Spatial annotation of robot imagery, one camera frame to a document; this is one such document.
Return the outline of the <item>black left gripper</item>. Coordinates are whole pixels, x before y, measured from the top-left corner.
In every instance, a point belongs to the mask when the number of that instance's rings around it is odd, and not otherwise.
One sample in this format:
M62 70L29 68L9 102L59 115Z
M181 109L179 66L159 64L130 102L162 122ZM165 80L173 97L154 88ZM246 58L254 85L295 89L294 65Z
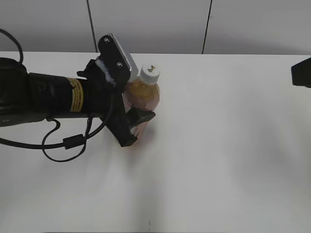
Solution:
M132 107L127 112L126 119L122 94L131 76L129 67L125 63L121 67L117 65L109 67L99 58L91 59L86 68L78 71L77 75L87 80L86 107L92 115L102 120L98 129L87 137L92 138L107 127L121 147L133 145L137 137L130 129L152 120L156 114L153 111Z

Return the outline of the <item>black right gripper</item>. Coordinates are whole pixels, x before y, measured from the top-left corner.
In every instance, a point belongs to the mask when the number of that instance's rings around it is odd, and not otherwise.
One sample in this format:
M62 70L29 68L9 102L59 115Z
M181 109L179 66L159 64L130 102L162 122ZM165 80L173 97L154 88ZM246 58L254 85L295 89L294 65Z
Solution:
M294 86L311 87L311 58L291 67L292 84Z

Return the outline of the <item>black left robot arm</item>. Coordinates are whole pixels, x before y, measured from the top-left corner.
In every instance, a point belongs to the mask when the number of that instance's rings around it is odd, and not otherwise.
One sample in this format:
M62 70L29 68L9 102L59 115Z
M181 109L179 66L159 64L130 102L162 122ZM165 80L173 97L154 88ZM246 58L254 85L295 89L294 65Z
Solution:
M136 142L131 129L155 113L125 110L123 92L131 69L124 60L92 59L77 78L29 73L10 58L0 60L0 124L3 127L62 118L99 118L127 147Z

